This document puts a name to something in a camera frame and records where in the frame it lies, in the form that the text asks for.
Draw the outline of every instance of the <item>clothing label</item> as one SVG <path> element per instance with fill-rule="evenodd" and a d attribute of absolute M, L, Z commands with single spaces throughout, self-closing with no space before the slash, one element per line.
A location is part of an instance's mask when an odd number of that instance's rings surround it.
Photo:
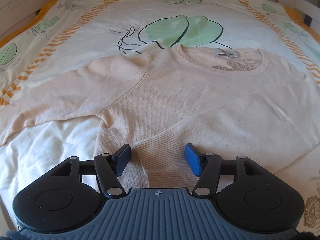
<path fill-rule="evenodd" d="M 238 51 L 236 51 L 235 49 L 233 49 L 232 51 L 224 51 L 223 49 L 215 48 L 214 50 L 217 55 L 223 54 L 229 57 L 240 57 Z"/>

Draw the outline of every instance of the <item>orange fabric edge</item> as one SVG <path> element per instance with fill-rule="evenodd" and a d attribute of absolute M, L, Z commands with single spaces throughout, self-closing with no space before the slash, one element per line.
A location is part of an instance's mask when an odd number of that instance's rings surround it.
<path fill-rule="evenodd" d="M 14 33 L 9 34 L 2 41 L 0 41 L 0 48 L 3 47 L 5 44 L 7 44 L 16 36 L 18 36 L 20 33 L 23 33 L 24 31 L 26 31 L 27 29 L 31 28 L 33 25 L 38 23 L 41 19 L 43 19 L 43 17 L 48 13 L 48 11 L 52 8 L 52 6 L 54 6 L 57 3 L 57 1 L 58 0 L 51 0 L 48 3 L 46 3 L 44 6 L 42 6 L 38 15 L 30 23 L 18 29 Z"/>
<path fill-rule="evenodd" d="M 310 33 L 310 35 L 318 42 L 320 43 L 320 35 L 316 33 L 312 28 L 308 27 L 303 23 L 303 18 L 301 14 L 287 6 L 284 6 L 284 10 L 287 13 L 287 15 L 290 17 L 291 20 L 294 21 L 295 24 L 299 25 L 301 28 L 303 28 L 305 31 Z"/>

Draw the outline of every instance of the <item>round neckline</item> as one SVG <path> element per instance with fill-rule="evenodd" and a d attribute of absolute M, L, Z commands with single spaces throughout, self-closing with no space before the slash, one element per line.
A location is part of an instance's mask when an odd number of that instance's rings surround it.
<path fill-rule="evenodd" d="M 187 63 L 205 69 L 205 70 L 209 70 L 210 72 L 215 72 L 215 73 L 219 73 L 219 74 L 225 74 L 225 75 L 240 75 L 240 76 L 245 76 L 245 75 L 254 75 L 254 74 L 259 74 L 264 72 L 269 65 L 269 59 L 268 56 L 265 54 L 265 51 L 263 49 L 258 49 L 258 51 L 261 53 L 262 55 L 262 62 L 260 64 L 260 66 L 258 66 L 257 68 L 253 69 L 253 70 L 249 70 L 249 71 L 228 71 L 228 70 L 222 70 L 222 69 L 216 69 L 212 66 L 206 65 L 204 63 L 201 63 L 195 59 L 193 59 L 192 57 L 190 57 L 188 54 L 185 53 L 185 51 L 205 51 L 205 52 L 213 52 L 215 53 L 215 50 L 212 48 L 207 48 L 207 47 L 185 47 L 181 44 L 176 44 L 173 47 L 173 50 L 176 54 L 178 54 L 184 61 L 186 61 Z M 225 51 L 232 51 L 234 49 L 223 49 Z M 256 50 L 253 50 L 251 48 L 241 48 L 241 49 L 235 49 L 236 51 L 238 51 L 239 53 L 246 53 L 246 52 L 257 52 Z"/>

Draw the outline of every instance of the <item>round metal joint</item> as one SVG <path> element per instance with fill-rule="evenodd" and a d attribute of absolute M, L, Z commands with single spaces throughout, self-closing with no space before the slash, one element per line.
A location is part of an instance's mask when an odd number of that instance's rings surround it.
<path fill-rule="evenodd" d="M 112 188 L 107 190 L 107 193 L 110 196 L 118 196 L 118 195 L 122 194 L 122 189 L 120 189 L 118 187 L 112 187 Z"/>
<path fill-rule="evenodd" d="M 200 196 L 209 195 L 211 191 L 206 187 L 199 187 L 195 190 L 195 192 Z"/>

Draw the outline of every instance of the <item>blue-gray gripper base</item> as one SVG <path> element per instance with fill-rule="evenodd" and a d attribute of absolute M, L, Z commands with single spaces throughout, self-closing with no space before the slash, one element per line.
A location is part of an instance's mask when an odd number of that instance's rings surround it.
<path fill-rule="evenodd" d="M 208 199 L 184 188 L 132 188 L 129 195 L 107 200 L 99 214 L 82 227 L 59 234 L 20 233 L 31 240 L 286 240 L 289 229 L 258 234 L 223 219 Z"/>

